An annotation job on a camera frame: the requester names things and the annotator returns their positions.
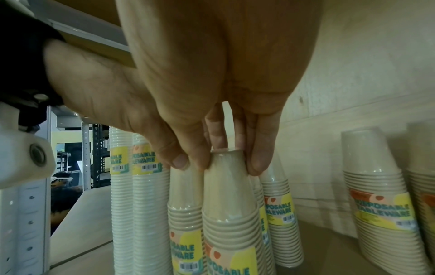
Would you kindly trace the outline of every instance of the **stack of white cups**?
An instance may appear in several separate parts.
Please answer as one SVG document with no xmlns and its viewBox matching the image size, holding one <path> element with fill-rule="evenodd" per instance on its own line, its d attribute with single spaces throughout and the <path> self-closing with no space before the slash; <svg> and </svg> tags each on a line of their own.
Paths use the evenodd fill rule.
<svg viewBox="0 0 435 275">
<path fill-rule="evenodd" d="M 110 174 L 115 275 L 133 274 L 132 134 L 110 127 Z"/>
<path fill-rule="evenodd" d="M 435 262 L 435 120 L 408 124 L 408 177 L 426 244 Z"/>
<path fill-rule="evenodd" d="M 401 170 L 377 127 L 342 132 L 349 188 L 362 254 L 393 275 L 431 274 Z"/>
<path fill-rule="evenodd" d="M 289 181 L 284 173 L 278 152 L 275 151 L 269 168 L 260 175 L 266 203 L 275 263 L 293 268 L 304 261 L 295 206 Z"/>
<path fill-rule="evenodd" d="M 267 275 L 260 209 L 241 150 L 212 152 L 204 173 L 203 231 L 209 275 Z"/>
<path fill-rule="evenodd" d="M 265 257 L 267 264 L 267 274 L 276 275 L 275 259 L 273 257 L 272 240 L 269 237 L 269 222 L 267 221 L 266 207 L 264 204 L 264 193 L 260 179 L 249 176 L 254 195 L 257 198 L 258 207 L 260 208 L 261 231 L 263 233 L 263 242 L 265 246 Z"/>
<path fill-rule="evenodd" d="M 203 234 L 204 173 L 171 169 L 168 218 L 175 275 L 207 274 Z"/>
<path fill-rule="evenodd" d="M 133 135 L 134 274 L 172 274 L 168 169 L 145 137 Z"/>
</svg>

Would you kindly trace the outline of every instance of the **colorful label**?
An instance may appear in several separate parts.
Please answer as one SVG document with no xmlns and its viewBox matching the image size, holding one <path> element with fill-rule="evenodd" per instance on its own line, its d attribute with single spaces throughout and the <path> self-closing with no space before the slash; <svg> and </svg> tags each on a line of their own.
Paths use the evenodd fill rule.
<svg viewBox="0 0 435 275">
<path fill-rule="evenodd" d="M 295 205 L 291 199 L 291 194 L 283 196 L 264 197 L 266 203 L 266 214 L 270 224 L 288 225 L 295 224 Z"/>
<path fill-rule="evenodd" d="M 429 229 L 432 233 L 435 233 L 435 195 L 423 193 L 421 194 L 421 200 L 424 203 L 424 216 Z"/>
<path fill-rule="evenodd" d="M 258 275 L 255 247 L 228 251 L 215 248 L 206 241 L 208 275 Z"/>
<path fill-rule="evenodd" d="M 180 232 L 170 230 L 172 266 L 174 271 L 186 275 L 204 272 L 201 230 Z"/>
<path fill-rule="evenodd" d="M 110 149 L 110 174 L 120 175 L 128 173 L 128 147 L 115 147 Z"/>
<path fill-rule="evenodd" d="M 155 156 L 149 143 L 133 146 L 133 175 L 160 173 L 163 165 Z"/>
<path fill-rule="evenodd" d="M 350 189 L 355 201 L 355 216 L 375 226 L 414 231 L 418 229 L 409 193 L 382 196 Z"/>
<path fill-rule="evenodd" d="M 269 244 L 269 222 L 267 221 L 266 207 L 260 207 L 261 232 L 263 233 L 263 242 Z"/>
</svg>

